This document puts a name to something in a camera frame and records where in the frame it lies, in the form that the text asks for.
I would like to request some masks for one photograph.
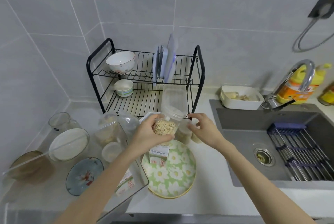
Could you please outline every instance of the sink strainer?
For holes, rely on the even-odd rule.
[[[254,149],[255,158],[264,166],[271,167],[275,164],[275,159],[270,152],[264,148]]]

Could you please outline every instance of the faucet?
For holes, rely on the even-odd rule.
[[[299,62],[297,62],[291,69],[290,71],[284,76],[282,81],[278,84],[278,86],[275,88],[273,92],[268,94],[265,97],[264,102],[261,104],[261,106],[264,109],[270,109],[271,111],[278,111],[281,110],[282,108],[286,107],[289,104],[292,104],[295,102],[294,99],[284,103],[280,104],[277,100],[277,94],[281,91],[282,87],[285,85],[285,83],[290,79],[292,74],[302,65],[306,65],[306,72],[305,72],[305,77],[303,79],[302,84],[299,86],[299,91],[306,91],[307,88],[310,86],[314,73],[315,73],[315,65],[312,60],[309,59],[303,59]]]

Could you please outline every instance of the yellow bottle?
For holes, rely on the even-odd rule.
[[[311,85],[305,92],[301,92],[298,89],[303,82],[306,70],[306,66],[302,65],[297,69],[297,71],[294,72],[282,90],[278,93],[276,98],[277,101],[282,104],[288,102],[291,99],[296,100],[293,104],[302,104],[306,102],[306,100],[314,93],[315,89],[324,81],[326,69],[331,67],[331,64],[317,66]]]

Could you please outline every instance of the white bowl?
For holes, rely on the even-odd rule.
[[[102,157],[107,162],[113,162],[116,157],[122,152],[122,147],[117,142],[111,142],[106,145],[102,150]]]
[[[67,130],[58,135],[49,147],[49,156],[54,161],[67,161],[78,156],[89,142],[89,134],[81,128]]]
[[[135,57],[131,51],[121,51],[108,57],[106,63],[114,72],[128,74],[135,67]]]
[[[120,97],[127,97],[133,93],[133,82],[129,79],[120,79],[115,83],[114,88]]]

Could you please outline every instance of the right hand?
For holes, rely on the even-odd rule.
[[[188,128],[208,146],[217,149],[220,143],[226,141],[213,121],[209,119],[206,114],[192,113],[188,114],[188,116],[191,118],[197,118],[199,122],[196,126],[200,126],[200,129],[190,123],[188,124]]]

